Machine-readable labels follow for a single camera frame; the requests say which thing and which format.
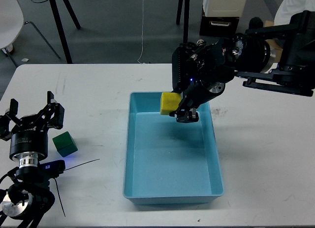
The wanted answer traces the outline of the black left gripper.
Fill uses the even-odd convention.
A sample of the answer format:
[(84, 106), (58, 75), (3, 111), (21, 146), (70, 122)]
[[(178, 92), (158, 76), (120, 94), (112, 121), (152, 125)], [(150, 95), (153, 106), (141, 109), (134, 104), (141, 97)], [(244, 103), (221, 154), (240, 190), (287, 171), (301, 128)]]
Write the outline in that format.
[[(47, 104), (36, 117), (29, 115), (18, 119), (18, 101), (10, 100), (10, 107), (0, 116), (0, 138), (4, 141), (11, 139), (9, 158), (17, 161), (23, 153), (37, 153), (41, 161), (48, 157), (48, 129), (62, 129), (64, 108), (54, 99), (51, 91), (47, 92)], [(9, 130), (9, 123), (16, 125)], [(26, 129), (23, 126), (31, 123)]]

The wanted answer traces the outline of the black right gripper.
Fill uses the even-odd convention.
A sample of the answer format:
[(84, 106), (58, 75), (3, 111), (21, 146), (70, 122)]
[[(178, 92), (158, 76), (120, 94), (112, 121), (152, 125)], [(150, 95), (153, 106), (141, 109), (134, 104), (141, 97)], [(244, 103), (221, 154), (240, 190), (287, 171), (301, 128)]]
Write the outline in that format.
[(222, 94), (225, 84), (234, 78), (234, 68), (228, 66), (221, 42), (196, 44), (187, 64), (188, 87), (168, 95), (169, 116), (176, 117), (178, 123), (198, 122), (196, 107)]

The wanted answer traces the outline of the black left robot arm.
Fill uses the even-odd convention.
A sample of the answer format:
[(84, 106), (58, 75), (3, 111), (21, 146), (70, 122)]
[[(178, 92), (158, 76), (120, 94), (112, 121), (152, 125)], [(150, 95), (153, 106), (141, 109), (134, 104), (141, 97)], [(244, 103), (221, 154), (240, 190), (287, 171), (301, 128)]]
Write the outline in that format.
[(9, 158), (19, 164), (4, 175), (13, 184), (0, 192), (0, 221), (10, 217), (21, 220), (21, 228), (35, 228), (55, 202), (50, 179), (65, 170), (63, 160), (41, 163), (48, 157), (48, 130), (63, 127), (64, 108), (48, 91), (47, 104), (37, 114), (19, 119), (17, 112), (18, 101), (11, 99), (0, 117), (0, 138), (10, 141)]

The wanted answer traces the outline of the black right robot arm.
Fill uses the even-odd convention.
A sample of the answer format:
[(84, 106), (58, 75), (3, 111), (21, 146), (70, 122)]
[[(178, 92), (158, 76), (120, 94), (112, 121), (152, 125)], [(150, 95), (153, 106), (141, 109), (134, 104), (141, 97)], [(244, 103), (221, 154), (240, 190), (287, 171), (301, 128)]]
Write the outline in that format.
[(234, 77), (248, 88), (310, 97), (315, 88), (315, 14), (303, 11), (286, 25), (264, 27), (258, 18), (245, 33), (182, 43), (172, 55), (172, 106), (179, 123), (199, 120), (197, 108), (218, 97)]

